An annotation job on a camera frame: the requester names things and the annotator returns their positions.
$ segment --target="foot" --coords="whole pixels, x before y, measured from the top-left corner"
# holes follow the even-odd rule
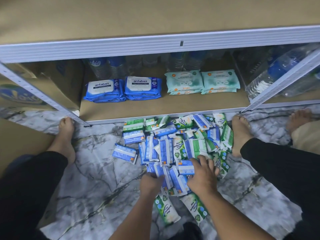
[[[235,115],[232,118],[232,129],[233,129],[233,147],[232,155],[234,157],[241,157],[240,149],[242,146],[253,138],[250,133],[250,125],[245,117]]]
[[[289,121],[287,123],[286,129],[289,131],[291,136],[292,132],[298,129],[300,126],[311,122],[312,113],[310,109],[298,110],[289,116]]]
[[[47,150],[61,153],[68,159],[68,165],[74,163],[76,159],[75,150],[71,145],[74,129],[72,119],[70,117],[63,118],[59,123],[59,133]]]

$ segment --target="plastic bottle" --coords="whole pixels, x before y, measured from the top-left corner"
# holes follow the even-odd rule
[[[135,72],[142,67],[141,55],[126,56],[125,60],[129,69],[129,73]]]
[[[124,79],[128,76],[126,58],[124,56],[112,56],[106,58],[111,68],[112,79]]]
[[[184,65],[184,52],[170,53],[167,62],[167,72],[180,72]]]
[[[89,58],[88,63],[98,80],[107,80],[110,78],[111,70],[106,57]]]
[[[317,44],[309,44],[291,49],[278,57],[268,69],[264,70],[246,87],[248,96],[253,99],[259,95],[316,48],[318,48]]]
[[[281,94],[285,97],[294,97],[304,92],[320,88],[320,66],[309,72],[299,80],[286,87]]]
[[[160,54],[146,54],[142,55],[142,63],[145,67],[154,67],[158,64],[158,57]]]
[[[184,65],[186,71],[200,70],[206,53],[206,50],[190,51]]]

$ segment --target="top shelf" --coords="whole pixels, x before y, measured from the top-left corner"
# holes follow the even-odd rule
[[[320,14],[315,3],[318,0],[1,0],[0,60],[317,42]]]

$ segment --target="marble floor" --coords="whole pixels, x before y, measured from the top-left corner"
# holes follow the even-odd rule
[[[320,104],[256,109],[243,115],[250,121],[254,136],[280,145],[287,145],[290,136],[285,130],[288,116],[296,109],[310,108],[320,115]],[[235,113],[227,113],[230,121]],[[0,117],[56,134],[63,115],[57,111],[0,111]],[[77,125],[73,145],[75,164],[65,170],[60,183],[56,222],[42,228],[50,239],[108,239],[130,212],[139,197],[139,179],[145,172],[137,160],[135,165],[111,156],[115,143],[122,143],[122,123]],[[271,183],[258,174],[244,159],[228,156],[231,169],[218,182],[218,190],[230,203],[268,231],[282,239],[301,219],[301,209],[290,202]],[[181,220],[165,227],[158,210],[153,209],[150,239],[167,239],[179,231],[183,223],[192,221],[184,204],[171,197]],[[200,228],[205,239],[218,239],[207,217]]]

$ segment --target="hand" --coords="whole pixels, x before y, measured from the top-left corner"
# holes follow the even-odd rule
[[[194,176],[189,177],[188,187],[200,198],[217,194],[217,176],[220,169],[214,169],[214,161],[209,159],[207,163],[207,159],[203,155],[199,155],[198,159],[200,159],[201,165],[196,159],[190,159],[194,166]]]
[[[154,173],[144,174],[140,181],[140,196],[155,199],[160,192],[164,179],[164,175],[157,178]]]

